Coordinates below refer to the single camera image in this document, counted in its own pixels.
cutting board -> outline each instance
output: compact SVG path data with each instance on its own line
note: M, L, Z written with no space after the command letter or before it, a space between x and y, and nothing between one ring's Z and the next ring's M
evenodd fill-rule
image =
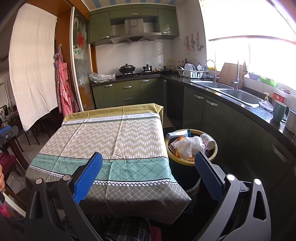
M242 71L242 65L239 65L239 89L242 88L243 84L243 76L246 73ZM237 75L237 65L236 64L230 64L230 63L224 63L222 70L219 75L219 82L233 86L232 81L236 79Z

granite countertop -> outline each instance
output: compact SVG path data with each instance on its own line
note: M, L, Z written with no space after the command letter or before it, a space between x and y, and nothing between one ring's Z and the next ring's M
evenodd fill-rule
M244 116L248 117L258 125L260 125L263 129L268 131L281 144L283 144L294 156L296 156L296 146L292 142L294 134L285 128L284 122L280 122L280 123L275 122L272 118L272 113L268 112L261 106L256 108L246 106L241 102L235 99L232 99L231 97L226 96L220 92L217 92L207 87L200 86L190 82L191 80L200 80L200 79L188 79L188 78L184 78L184 77L180 77L172 74L161 74L161 77L167 80L172 80L174 82L180 83L188 88L195 89L200 93L208 95L209 97L215 98L216 100L239 111Z
M109 85L109 84L113 84L116 82L122 82L122 81L128 81L128 80L142 80L142 79L148 79L148 78L159 78L160 74L148 74L148 75L139 75L139 76L135 76L135 77L127 77L127 78L123 78L121 75L120 76L116 76L116 79L114 80L109 80L106 82L102 82L102 83L92 83L91 86L99 86L99 85Z

tablecloth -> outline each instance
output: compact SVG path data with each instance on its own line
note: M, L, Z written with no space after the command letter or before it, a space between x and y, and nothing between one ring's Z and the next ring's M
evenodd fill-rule
M156 104L70 114L34 158L26 178L57 181L97 151L103 166L80 202L85 213L171 224L191 199L171 174L162 116L163 107Z

striped ceiling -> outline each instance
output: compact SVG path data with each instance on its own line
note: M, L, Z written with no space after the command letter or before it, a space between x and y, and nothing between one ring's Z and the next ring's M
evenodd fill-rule
M181 6L186 1L187 0L83 0L90 11L101 7L109 7L113 5L128 3L161 3Z

dish rack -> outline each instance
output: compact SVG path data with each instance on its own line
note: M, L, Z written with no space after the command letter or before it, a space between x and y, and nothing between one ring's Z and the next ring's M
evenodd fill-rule
M207 73L207 71L194 71L194 70L183 70L177 69L179 75L185 78L202 78L203 73Z

